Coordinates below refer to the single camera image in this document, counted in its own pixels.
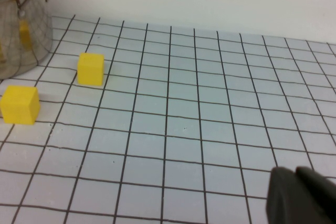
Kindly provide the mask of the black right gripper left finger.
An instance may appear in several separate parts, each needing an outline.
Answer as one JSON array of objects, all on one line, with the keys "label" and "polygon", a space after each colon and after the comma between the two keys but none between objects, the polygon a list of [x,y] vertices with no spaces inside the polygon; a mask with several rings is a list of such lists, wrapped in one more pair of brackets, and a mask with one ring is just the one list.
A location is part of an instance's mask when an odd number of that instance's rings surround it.
[{"label": "black right gripper left finger", "polygon": [[285,167],[271,170],[266,214],[268,223],[332,223],[296,171]]}]

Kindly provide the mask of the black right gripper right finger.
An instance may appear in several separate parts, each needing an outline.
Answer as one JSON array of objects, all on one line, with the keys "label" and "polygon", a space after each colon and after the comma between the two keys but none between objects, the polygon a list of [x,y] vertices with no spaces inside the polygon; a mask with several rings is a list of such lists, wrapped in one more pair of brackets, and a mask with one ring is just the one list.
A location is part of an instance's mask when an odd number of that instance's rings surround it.
[{"label": "black right gripper right finger", "polygon": [[335,223],[335,184],[308,167],[297,167],[296,175],[325,215]]}]

